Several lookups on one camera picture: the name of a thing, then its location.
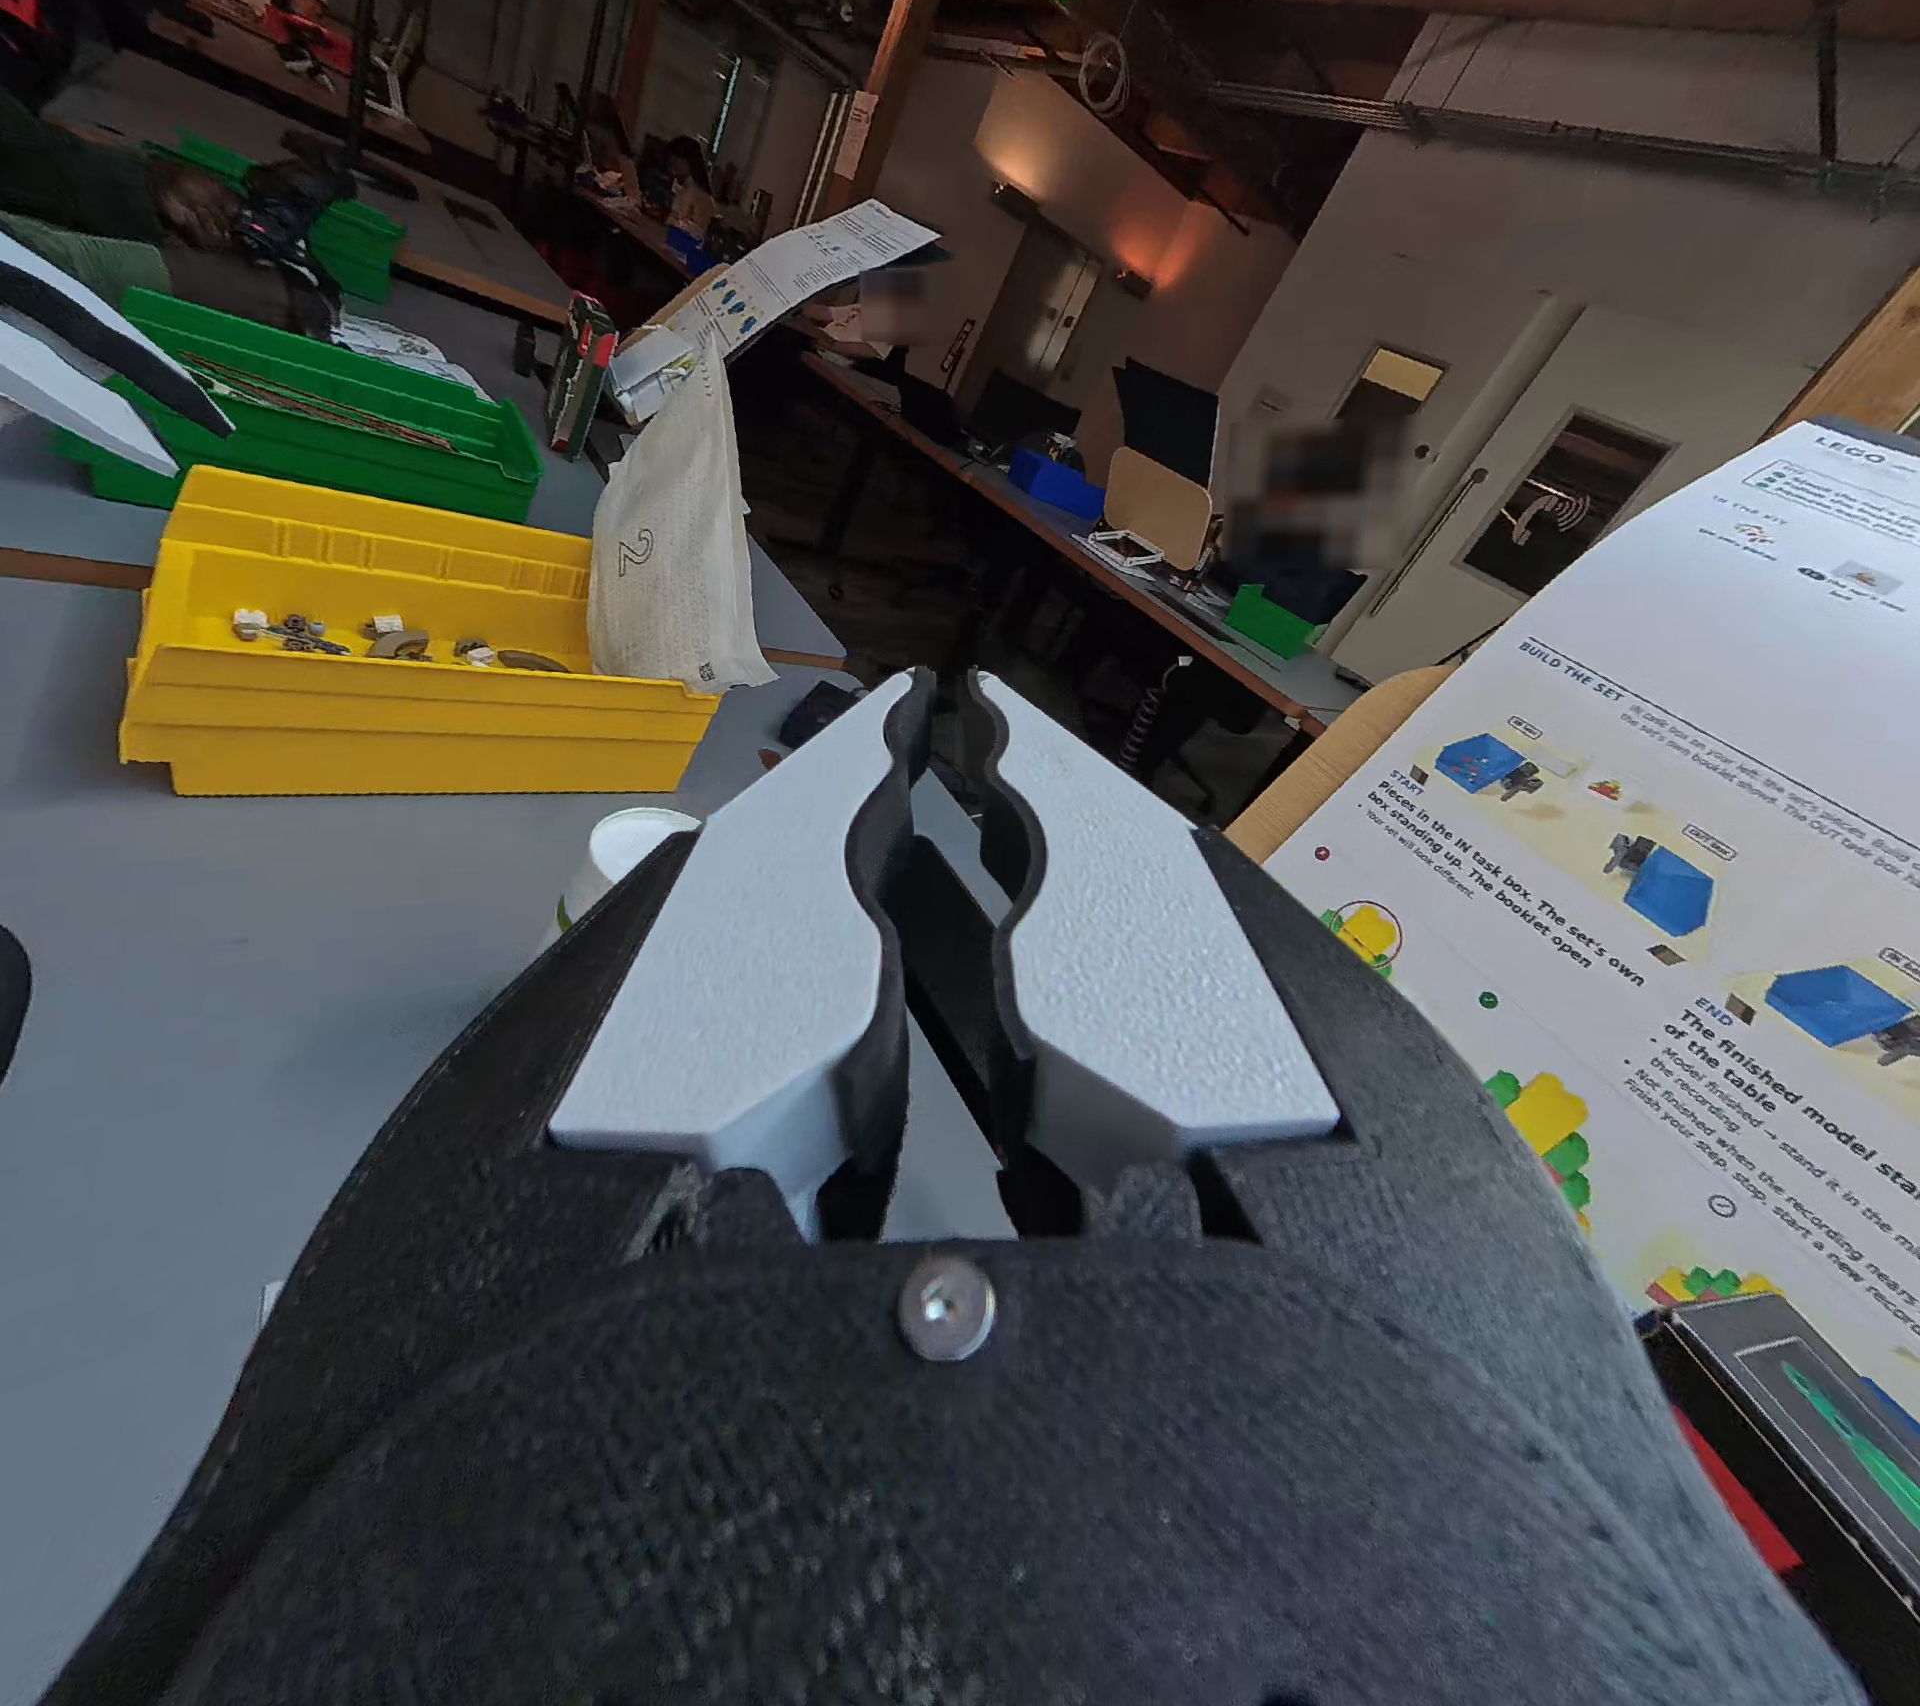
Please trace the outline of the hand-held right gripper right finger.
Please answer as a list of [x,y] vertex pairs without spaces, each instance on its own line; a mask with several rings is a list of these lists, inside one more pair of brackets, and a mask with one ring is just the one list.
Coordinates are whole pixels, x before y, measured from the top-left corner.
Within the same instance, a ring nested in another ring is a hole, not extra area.
[[1004,677],[969,673],[982,1069],[1021,1237],[1083,1233],[1133,1173],[1343,1142],[1343,1111],[1198,832]]

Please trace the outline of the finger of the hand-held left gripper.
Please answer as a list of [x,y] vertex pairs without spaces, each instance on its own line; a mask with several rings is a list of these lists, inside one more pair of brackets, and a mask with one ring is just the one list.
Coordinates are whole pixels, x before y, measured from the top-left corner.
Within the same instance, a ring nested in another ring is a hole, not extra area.
[[157,403],[194,420],[228,440],[235,422],[181,362],[132,325],[91,285],[43,254],[2,234],[4,311],[45,327],[62,349],[77,349],[110,374],[129,380]]
[[2,399],[4,408],[48,420],[137,468],[167,478],[181,473],[178,459],[126,398],[9,320],[2,322]]

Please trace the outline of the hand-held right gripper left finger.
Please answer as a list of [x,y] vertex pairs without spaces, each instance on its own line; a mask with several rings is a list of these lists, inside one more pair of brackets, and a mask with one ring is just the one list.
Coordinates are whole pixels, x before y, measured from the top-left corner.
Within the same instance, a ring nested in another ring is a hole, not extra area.
[[708,815],[549,1121],[779,1188],[806,1239],[877,1239],[908,1118],[895,895],[938,682],[877,686]]

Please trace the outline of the yellow plastic bin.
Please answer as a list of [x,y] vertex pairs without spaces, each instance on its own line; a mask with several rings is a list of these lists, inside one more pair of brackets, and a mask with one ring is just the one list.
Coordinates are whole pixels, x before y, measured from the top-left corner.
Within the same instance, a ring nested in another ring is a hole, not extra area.
[[[606,676],[585,535],[199,465],[143,596],[117,753],[187,798],[673,792],[723,700]],[[486,638],[572,671],[289,654],[228,617],[375,615],[439,645]]]

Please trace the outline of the white paper bag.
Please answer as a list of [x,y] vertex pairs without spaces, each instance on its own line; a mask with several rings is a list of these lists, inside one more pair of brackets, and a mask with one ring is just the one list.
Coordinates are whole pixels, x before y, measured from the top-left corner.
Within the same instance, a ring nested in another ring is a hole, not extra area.
[[588,657],[601,676],[692,694],[776,677],[756,634],[749,507],[726,359],[685,362],[595,507]]

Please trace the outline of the pile of lego pieces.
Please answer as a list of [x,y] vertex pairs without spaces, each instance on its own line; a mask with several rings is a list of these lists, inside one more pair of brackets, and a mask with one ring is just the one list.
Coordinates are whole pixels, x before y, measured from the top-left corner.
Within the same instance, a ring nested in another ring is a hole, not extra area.
[[434,635],[399,613],[375,613],[356,638],[339,635],[327,621],[307,613],[274,615],[261,607],[238,607],[228,615],[238,642],[273,642],[289,654],[316,657],[365,657],[389,663],[453,663],[472,670],[516,670],[569,676],[574,665],[537,647],[497,645],[480,635],[464,635],[439,645]]

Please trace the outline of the small lego box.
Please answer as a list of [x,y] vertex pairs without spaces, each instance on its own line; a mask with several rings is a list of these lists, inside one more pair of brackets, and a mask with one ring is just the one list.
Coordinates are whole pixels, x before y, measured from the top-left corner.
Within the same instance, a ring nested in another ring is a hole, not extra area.
[[583,456],[618,339],[618,325],[606,305],[588,291],[574,289],[544,385],[542,429],[555,456],[569,462]]

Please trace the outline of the black lego box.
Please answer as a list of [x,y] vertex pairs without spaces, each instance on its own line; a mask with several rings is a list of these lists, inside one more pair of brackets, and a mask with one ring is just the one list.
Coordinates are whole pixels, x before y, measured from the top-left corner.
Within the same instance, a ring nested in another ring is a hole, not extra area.
[[1642,1348],[1711,1477],[1779,1571],[1918,1604],[1916,1424],[1779,1290],[1656,1303]]

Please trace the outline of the white paper cup green stripe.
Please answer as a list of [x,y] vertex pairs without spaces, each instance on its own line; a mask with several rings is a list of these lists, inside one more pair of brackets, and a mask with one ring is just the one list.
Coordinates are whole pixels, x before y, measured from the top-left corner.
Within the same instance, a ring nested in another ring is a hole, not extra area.
[[678,833],[698,833],[703,820],[670,806],[627,806],[601,818],[579,865],[558,894],[551,938],[558,939],[624,877]]

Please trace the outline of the small black object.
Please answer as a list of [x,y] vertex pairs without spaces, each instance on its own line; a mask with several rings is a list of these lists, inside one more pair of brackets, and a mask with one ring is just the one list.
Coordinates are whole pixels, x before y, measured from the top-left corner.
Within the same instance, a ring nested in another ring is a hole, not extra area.
[[861,686],[842,686],[828,677],[812,684],[781,717],[776,743],[782,751],[796,751],[825,733],[831,724],[856,707],[867,689]]

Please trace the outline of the large green plastic bin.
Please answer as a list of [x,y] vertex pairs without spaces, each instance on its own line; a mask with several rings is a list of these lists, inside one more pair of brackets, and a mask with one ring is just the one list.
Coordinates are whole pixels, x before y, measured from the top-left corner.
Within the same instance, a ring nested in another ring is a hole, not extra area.
[[212,433],[120,374],[126,398],[177,463],[148,469],[56,429],[98,498],[173,507],[188,469],[211,465],[289,483],[524,523],[542,456],[514,401],[490,398],[429,339],[348,316],[323,341],[134,287],[124,317],[170,353],[232,422]]

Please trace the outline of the small green plastic bin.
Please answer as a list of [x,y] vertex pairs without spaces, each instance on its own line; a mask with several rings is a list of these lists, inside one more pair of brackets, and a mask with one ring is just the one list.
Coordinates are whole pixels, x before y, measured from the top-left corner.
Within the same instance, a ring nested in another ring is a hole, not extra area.
[[1294,660],[1310,651],[1328,628],[1324,619],[1288,609],[1258,581],[1237,587],[1227,605],[1224,624],[1276,660]]

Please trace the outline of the blue plastic bin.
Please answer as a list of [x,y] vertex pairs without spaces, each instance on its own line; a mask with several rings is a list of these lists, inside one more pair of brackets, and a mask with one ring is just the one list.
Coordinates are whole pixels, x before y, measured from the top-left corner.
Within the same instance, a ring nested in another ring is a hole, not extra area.
[[1031,445],[1016,445],[1009,463],[1010,486],[1032,502],[1087,523],[1102,522],[1106,491],[1087,472]]

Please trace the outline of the white instruction sheet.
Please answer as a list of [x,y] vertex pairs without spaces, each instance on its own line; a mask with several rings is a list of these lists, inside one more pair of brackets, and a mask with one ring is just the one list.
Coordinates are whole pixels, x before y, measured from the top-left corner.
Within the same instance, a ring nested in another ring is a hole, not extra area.
[[779,232],[732,261],[715,263],[635,327],[623,347],[674,355],[716,339],[732,355],[832,287],[940,243],[937,228],[869,197],[826,220]]
[[1918,1393],[1916,436],[1609,533],[1264,860],[1482,1080],[1633,1308],[1777,1291]]

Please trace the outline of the black monitor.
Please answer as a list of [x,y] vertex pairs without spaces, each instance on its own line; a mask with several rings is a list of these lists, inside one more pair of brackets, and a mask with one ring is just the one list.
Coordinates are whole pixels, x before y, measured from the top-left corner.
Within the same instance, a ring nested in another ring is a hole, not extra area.
[[1063,436],[1075,440],[1083,409],[1065,403],[1007,369],[992,369],[973,403],[969,438],[981,445],[1004,449],[1021,443],[1047,443]]
[[1134,358],[1113,369],[1120,443],[1212,491],[1221,398]]

